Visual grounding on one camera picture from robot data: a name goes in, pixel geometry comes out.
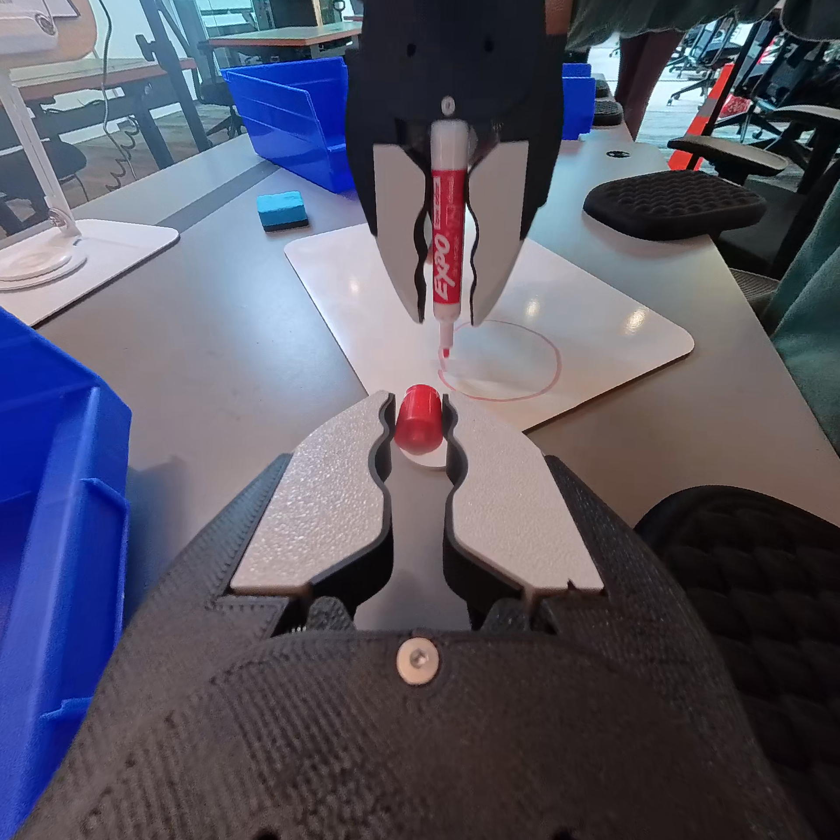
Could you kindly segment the orange traffic cone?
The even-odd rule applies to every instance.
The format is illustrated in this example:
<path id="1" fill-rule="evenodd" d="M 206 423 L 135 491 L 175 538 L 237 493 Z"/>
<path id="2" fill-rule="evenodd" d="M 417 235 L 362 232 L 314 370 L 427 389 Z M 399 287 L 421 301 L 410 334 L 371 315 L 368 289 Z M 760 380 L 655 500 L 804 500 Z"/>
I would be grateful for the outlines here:
<path id="1" fill-rule="evenodd" d="M 705 101 L 700 106 L 698 113 L 693 118 L 687 134 L 690 138 L 700 137 L 709 134 L 713 130 L 715 121 L 721 110 L 720 100 L 726 100 L 728 90 L 731 86 L 730 77 L 734 69 L 734 62 L 724 65 L 717 76 Z M 668 159 L 668 168 L 672 171 L 696 171 L 700 168 L 701 158 L 696 154 L 690 154 L 682 150 L 674 150 Z"/>

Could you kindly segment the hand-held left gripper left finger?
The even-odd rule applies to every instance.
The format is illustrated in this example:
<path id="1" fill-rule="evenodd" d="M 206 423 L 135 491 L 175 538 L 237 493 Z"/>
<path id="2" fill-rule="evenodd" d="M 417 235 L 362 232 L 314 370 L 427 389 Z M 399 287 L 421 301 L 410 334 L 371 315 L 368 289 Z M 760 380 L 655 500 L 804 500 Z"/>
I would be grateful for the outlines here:
<path id="1" fill-rule="evenodd" d="M 236 595 L 367 601 L 393 570 L 396 399 L 374 392 L 296 447 L 231 579 Z"/>

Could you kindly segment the white stand with base plate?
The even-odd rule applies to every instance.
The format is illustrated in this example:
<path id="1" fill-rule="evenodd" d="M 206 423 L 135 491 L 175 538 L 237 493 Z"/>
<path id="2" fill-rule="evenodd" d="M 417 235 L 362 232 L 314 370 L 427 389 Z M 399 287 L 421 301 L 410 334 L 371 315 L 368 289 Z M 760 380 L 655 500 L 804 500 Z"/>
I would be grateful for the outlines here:
<path id="1" fill-rule="evenodd" d="M 2 104 L 45 193 L 50 229 L 2 248 L 1 306 L 35 327 L 73 303 L 172 247 L 171 227 L 72 215 L 33 120 L 9 71 L 2 69 Z"/>

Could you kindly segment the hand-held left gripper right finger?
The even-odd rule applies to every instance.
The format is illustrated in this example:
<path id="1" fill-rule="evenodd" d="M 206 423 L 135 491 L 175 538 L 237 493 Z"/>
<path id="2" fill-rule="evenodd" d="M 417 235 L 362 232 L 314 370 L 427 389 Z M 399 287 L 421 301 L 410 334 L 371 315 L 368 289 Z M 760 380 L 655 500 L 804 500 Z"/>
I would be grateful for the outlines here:
<path id="1" fill-rule="evenodd" d="M 602 577 L 542 450 L 461 394 L 444 399 L 445 535 L 458 555 L 543 599 L 604 590 Z"/>

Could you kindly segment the blue whiteboard eraser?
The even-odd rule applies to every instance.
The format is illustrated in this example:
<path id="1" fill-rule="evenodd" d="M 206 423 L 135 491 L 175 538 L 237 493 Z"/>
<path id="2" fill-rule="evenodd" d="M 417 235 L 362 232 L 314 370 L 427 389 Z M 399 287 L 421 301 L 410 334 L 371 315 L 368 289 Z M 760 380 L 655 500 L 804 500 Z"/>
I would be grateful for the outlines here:
<path id="1" fill-rule="evenodd" d="M 309 226 L 308 212 L 299 191 L 259 195 L 256 208 L 259 222 L 268 233 Z"/>

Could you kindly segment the blue plastic bin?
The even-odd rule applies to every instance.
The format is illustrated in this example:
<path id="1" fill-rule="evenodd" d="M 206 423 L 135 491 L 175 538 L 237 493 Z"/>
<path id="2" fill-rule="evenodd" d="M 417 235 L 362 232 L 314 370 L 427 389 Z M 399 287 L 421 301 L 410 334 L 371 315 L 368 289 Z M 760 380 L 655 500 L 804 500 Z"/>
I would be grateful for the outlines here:
<path id="1" fill-rule="evenodd" d="M 64 759 L 122 634 L 131 418 L 2 310 L 2 838 Z"/>
<path id="2" fill-rule="evenodd" d="M 331 193 L 354 189 L 342 57 L 228 68 L 223 78 L 259 156 Z"/>
<path id="3" fill-rule="evenodd" d="M 563 64 L 563 141 L 577 141 L 592 131 L 596 82 L 583 62 Z"/>

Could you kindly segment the white whiteboard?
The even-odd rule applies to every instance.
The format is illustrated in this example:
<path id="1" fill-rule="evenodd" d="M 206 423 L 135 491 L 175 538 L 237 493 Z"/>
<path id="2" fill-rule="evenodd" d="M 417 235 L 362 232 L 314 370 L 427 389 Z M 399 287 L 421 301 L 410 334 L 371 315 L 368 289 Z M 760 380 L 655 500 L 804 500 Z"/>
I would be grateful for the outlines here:
<path id="1" fill-rule="evenodd" d="M 285 255 L 367 393 L 458 393 L 521 432 L 685 358 L 690 334 L 527 239 L 505 290 L 478 327 L 461 314 L 441 365 L 439 327 L 407 315 L 365 224 L 300 238 Z"/>

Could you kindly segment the person's right forearm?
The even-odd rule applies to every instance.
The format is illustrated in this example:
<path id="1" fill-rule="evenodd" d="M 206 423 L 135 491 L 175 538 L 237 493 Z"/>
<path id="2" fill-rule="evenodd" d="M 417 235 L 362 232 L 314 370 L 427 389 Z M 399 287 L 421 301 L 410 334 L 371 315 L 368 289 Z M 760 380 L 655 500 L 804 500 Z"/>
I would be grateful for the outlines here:
<path id="1" fill-rule="evenodd" d="M 764 17 L 775 1 L 576 1 L 566 48 L 577 52 L 598 46 L 611 35 L 680 33 L 734 14 L 741 22 Z"/>

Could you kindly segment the red marker cap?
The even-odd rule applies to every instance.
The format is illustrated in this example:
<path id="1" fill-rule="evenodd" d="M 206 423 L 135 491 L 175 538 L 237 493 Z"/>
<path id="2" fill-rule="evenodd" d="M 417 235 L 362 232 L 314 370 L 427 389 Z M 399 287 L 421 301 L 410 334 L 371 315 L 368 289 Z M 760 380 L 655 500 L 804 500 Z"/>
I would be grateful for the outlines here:
<path id="1" fill-rule="evenodd" d="M 396 418 L 394 442 L 406 454 L 426 456 L 443 443 L 440 394 L 431 385 L 410 386 Z"/>

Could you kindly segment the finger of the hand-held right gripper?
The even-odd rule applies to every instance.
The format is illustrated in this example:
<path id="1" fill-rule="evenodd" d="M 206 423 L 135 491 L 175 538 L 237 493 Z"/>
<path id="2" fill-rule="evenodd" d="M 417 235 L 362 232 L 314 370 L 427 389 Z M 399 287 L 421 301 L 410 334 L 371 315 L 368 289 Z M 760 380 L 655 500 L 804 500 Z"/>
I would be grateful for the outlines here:
<path id="1" fill-rule="evenodd" d="M 373 145 L 374 238 L 392 286 L 409 317 L 425 320 L 426 281 L 423 239 L 426 178 L 423 169 L 399 145 Z"/>
<path id="2" fill-rule="evenodd" d="M 522 246 L 527 141 L 500 142 L 469 174 L 469 210 L 476 225 L 470 264 L 470 320 L 480 326 L 504 291 Z"/>

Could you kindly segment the black honeycomb pad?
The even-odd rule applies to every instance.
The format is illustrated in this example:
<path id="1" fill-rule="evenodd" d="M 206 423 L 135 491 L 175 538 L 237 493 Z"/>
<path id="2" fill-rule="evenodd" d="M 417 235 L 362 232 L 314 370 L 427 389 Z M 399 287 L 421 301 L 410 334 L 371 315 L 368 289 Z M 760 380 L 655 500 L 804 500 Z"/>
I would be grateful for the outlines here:
<path id="1" fill-rule="evenodd" d="M 750 227 L 767 212 L 759 194 L 701 171 L 659 171 L 594 187 L 583 212 L 631 238 L 669 242 Z"/>
<path id="2" fill-rule="evenodd" d="M 592 127 L 594 129 L 611 128 L 624 121 L 623 106 L 614 99 L 613 92 L 606 79 L 595 78 L 595 103 Z"/>

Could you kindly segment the black metal pole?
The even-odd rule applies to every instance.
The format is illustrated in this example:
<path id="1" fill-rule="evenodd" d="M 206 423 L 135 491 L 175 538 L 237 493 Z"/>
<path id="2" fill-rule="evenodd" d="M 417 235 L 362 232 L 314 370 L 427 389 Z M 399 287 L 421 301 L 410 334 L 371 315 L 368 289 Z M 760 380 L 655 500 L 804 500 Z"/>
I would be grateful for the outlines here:
<path id="1" fill-rule="evenodd" d="M 150 39 L 142 40 L 139 35 L 137 36 L 143 57 L 148 61 L 154 61 L 165 71 L 172 84 L 176 99 L 182 107 L 182 114 L 191 131 L 197 150 L 199 152 L 208 151 L 212 144 L 196 110 L 193 94 L 184 78 L 181 58 L 177 55 L 168 34 L 166 34 L 165 23 L 161 16 L 161 5 L 156 1 L 139 1 L 139 3 L 150 30 Z"/>

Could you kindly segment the wooden background desk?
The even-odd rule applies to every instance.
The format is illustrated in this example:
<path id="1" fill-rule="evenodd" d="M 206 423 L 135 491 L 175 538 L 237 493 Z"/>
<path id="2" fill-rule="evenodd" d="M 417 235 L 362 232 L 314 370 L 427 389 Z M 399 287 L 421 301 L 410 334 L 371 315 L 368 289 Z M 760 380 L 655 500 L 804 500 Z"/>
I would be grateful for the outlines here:
<path id="1" fill-rule="evenodd" d="M 152 115 L 153 110 L 179 102 L 170 76 L 160 65 L 141 58 L 118 58 L 110 60 L 103 70 L 101 60 L 90 57 L 13 69 L 11 79 L 42 139 L 57 140 L 65 134 L 100 127 L 104 109 L 108 109 L 110 122 L 134 119 L 159 169 L 174 164 L 172 152 Z M 74 108 L 51 109 L 61 96 L 101 94 L 102 80 L 106 81 L 106 91 L 118 93 L 115 98 L 104 101 L 99 97 Z"/>
<path id="2" fill-rule="evenodd" d="M 241 56 L 255 57 L 263 62 L 280 59 L 327 58 L 342 56 L 350 46 L 357 46 L 362 31 L 362 19 L 344 20 L 318 26 L 293 26 L 254 32 L 211 37 L 206 46 L 212 50 L 226 49 Z"/>

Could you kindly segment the grey mesh chair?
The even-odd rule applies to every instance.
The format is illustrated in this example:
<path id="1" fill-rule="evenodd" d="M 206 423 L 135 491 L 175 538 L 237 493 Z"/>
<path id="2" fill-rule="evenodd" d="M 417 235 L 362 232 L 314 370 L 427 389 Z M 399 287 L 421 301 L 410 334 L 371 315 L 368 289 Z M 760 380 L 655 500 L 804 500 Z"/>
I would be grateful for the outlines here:
<path id="1" fill-rule="evenodd" d="M 761 318 L 781 282 L 743 269 L 730 268 L 730 272 L 754 314 Z"/>

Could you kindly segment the red dry erase marker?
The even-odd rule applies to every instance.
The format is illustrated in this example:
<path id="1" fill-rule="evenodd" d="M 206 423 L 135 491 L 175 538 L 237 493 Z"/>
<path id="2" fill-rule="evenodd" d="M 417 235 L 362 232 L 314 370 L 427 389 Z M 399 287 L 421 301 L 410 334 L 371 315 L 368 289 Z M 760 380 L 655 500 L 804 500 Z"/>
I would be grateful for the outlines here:
<path id="1" fill-rule="evenodd" d="M 469 126 L 455 119 L 438 120 L 429 139 L 433 309 L 439 327 L 438 354 L 446 361 L 461 313 Z"/>

